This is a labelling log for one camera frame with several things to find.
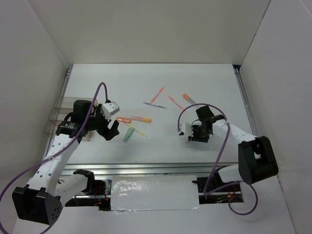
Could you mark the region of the yellow thin pen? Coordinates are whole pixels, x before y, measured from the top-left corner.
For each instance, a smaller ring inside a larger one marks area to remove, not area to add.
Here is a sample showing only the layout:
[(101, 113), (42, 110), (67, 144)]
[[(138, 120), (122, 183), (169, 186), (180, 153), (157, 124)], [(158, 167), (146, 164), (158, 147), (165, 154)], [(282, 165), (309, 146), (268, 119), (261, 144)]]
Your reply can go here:
[(139, 133), (140, 135), (144, 136), (144, 137), (148, 137), (146, 134), (144, 134), (143, 132), (141, 132), (140, 130), (134, 128), (131, 124), (129, 123), (124, 123), (126, 126), (128, 126), (129, 128), (132, 128), (135, 132)]

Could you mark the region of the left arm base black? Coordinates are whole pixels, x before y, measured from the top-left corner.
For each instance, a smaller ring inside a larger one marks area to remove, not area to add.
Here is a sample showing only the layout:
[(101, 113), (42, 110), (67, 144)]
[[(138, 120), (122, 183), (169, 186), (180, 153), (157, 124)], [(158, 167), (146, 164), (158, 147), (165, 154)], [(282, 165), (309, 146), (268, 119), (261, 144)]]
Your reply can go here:
[(100, 211), (111, 210), (112, 180), (95, 180), (92, 189), (88, 192), (80, 192), (73, 196), (66, 207), (96, 207)]

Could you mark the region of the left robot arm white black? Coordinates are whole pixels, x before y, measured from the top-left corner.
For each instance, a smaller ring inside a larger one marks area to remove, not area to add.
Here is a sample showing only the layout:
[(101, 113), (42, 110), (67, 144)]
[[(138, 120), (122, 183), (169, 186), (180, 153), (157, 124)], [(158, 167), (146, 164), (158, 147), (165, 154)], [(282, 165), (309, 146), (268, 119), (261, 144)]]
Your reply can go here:
[(119, 134), (118, 121), (109, 125), (119, 111), (112, 101), (94, 105), (89, 100), (76, 100), (73, 110), (58, 125), (53, 145), (34, 176), (24, 187), (16, 187), (12, 199), (20, 219), (52, 226), (65, 204), (75, 195), (96, 190), (94, 173), (78, 169), (63, 180), (60, 178), (81, 140), (96, 131), (106, 141)]

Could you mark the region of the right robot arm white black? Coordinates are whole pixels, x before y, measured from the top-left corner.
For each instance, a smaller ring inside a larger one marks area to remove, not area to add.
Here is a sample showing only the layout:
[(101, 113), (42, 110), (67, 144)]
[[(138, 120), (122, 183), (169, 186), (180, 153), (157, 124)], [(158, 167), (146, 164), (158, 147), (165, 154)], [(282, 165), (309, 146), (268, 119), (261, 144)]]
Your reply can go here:
[(198, 125), (185, 124), (191, 130), (189, 141), (207, 143), (211, 135), (224, 140), (221, 151), (227, 143), (237, 147), (238, 163), (218, 169), (213, 186), (224, 191), (230, 182), (245, 182), (248, 185), (278, 175), (279, 168), (270, 140), (266, 136), (254, 136), (244, 132), (226, 120), (223, 114), (215, 115), (209, 106), (196, 110)]

